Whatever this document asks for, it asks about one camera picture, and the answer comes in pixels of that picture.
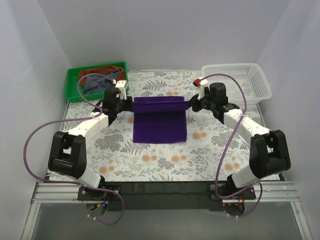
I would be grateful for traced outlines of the grey blue towel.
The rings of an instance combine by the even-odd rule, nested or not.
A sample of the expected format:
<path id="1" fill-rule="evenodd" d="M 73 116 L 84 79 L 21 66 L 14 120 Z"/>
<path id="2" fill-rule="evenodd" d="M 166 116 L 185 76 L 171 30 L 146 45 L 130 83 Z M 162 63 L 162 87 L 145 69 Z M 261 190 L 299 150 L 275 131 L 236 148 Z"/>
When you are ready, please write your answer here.
<path id="1" fill-rule="evenodd" d="M 102 77 L 96 74 L 87 76 L 83 87 L 83 93 L 85 95 L 103 93 L 106 88 L 113 86 L 110 79 L 115 80 L 119 76 L 119 74 L 120 70 L 114 70 L 108 74 L 104 73 L 103 75 L 106 77 Z"/>

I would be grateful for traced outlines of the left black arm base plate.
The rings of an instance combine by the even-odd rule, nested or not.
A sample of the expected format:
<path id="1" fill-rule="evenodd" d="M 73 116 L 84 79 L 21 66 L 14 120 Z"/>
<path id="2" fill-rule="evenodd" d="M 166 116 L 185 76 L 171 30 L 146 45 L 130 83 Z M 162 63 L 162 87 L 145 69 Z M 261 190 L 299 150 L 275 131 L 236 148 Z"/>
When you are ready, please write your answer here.
<path id="1" fill-rule="evenodd" d="M 80 186 L 77 194 L 78 201 L 119 201 L 120 197 L 117 195 L 121 193 L 122 186 L 119 184 L 104 184 L 101 186 L 104 190 L 90 189 L 85 186 Z"/>

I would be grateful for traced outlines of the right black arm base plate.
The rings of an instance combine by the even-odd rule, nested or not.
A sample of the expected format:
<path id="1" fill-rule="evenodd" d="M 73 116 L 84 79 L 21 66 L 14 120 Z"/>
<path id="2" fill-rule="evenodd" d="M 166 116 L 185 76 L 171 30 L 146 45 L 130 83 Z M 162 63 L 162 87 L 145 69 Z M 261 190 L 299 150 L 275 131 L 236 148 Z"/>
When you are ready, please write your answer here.
<path id="1" fill-rule="evenodd" d="M 221 198 L 217 197 L 216 192 L 215 192 L 215 185 L 211 184 L 209 186 L 209 192 L 212 200 L 220 200 Z M 233 192 L 227 188 L 226 184 L 219 183 L 217 185 L 217 193 L 221 197 L 229 196 L 233 194 Z M 234 195 L 227 200 L 234 200 L 234 201 L 242 201 L 242 200 L 255 200 L 256 199 L 256 193 L 253 187 L 248 188 L 247 190 Z"/>

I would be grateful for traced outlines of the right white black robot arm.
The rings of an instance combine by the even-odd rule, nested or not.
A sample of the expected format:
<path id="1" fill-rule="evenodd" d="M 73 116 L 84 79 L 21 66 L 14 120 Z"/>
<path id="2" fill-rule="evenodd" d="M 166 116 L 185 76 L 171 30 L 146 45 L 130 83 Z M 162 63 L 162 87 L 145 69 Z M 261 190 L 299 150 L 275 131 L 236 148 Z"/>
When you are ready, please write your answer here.
<path id="1" fill-rule="evenodd" d="M 218 198 L 237 196 L 258 180 L 291 168 L 284 132 L 270 130 L 246 116 L 244 110 L 229 102 L 223 83 L 209 84 L 207 80 L 197 78 L 193 84 L 199 88 L 199 92 L 189 101 L 192 110 L 211 111 L 217 120 L 233 130 L 233 136 L 239 134 L 249 144 L 248 165 L 229 175 L 222 187 L 214 187 Z"/>

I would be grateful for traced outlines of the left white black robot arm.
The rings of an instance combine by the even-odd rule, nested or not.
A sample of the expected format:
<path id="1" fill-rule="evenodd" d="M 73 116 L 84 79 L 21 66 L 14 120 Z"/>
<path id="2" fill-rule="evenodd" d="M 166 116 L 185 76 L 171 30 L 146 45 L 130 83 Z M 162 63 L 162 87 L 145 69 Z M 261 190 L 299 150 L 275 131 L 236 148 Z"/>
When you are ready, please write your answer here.
<path id="1" fill-rule="evenodd" d="M 127 96 L 127 85 L 126 80 L 120 80 L 115 86 L 105 89 L 104 99 L 95 105 L 102 106 L 102 114 L 96 109 L 91 113 L 90 119 L 67 132 L 58 131 L 54 134 L 48 161 L 50 171 L 85 186 L 101 186 L 103 178 L 87 166 L 87 143 L 109 127 L 119 113 L 132 111 L 133 99 Z"/>

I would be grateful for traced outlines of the purple towel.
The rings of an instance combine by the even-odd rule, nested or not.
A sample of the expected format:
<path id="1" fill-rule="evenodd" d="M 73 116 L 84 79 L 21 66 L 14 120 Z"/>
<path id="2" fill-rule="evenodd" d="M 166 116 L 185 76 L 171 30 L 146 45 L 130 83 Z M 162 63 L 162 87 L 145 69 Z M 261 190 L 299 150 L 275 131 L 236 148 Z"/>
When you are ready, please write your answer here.
<path id="1" fill-rule="evenodd" d="M 174 144 L 187 140 L 186 111 L 191 107 L 183 96 L 135 97 L 133 142 Z"/>

